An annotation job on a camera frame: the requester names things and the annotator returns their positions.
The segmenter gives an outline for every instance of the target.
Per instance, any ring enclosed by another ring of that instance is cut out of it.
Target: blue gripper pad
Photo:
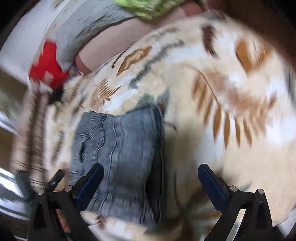
[[[226,187],[220,187],[220,184],[223,185],[224,181],[221,178],[219,179],[207,164],[199,166],[197,175],[215,209],[220,212],[225,211],[228,206],[229,195],[227,195]]]
[[[77,211],[81,212],[87,208],[103,177],[104,168],[101,164],[96,163],[85,176],[79,178],[73,188]]]

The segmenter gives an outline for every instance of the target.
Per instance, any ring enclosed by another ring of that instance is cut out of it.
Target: white wall
[[[70,0],[56,9],[54,0],[40,0],[16,25],[0,51],[0,68],[17,80],[27,83],[31,63],[46,29]]]

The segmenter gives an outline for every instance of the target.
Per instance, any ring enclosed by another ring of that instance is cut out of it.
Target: green fabric
[[[162,16],[184,1],[185,0],[115,0],[118,5],[128,8],[135,15],[145,19],[153,19]]]

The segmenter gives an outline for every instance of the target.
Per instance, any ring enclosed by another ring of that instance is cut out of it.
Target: gray fabric
[[[124,115],[85,113],[72,146],[70,184],[95,163],[103,181],[88,210],[152,227],[163,219],[163,120],[149,104]]]
[[[112,0],[86,0],[56,31],[56,59],[62,70],[71,67],[79,50],[100,31],[132,17]]]

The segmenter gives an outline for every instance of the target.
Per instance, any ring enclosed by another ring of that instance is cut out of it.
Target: pocket
[[[72,161],[70,171],[70,184],[74,185],[78,179],[83,175],[83,150],[85,142],[88,140],[88,134],[76,135],[72,145]]]

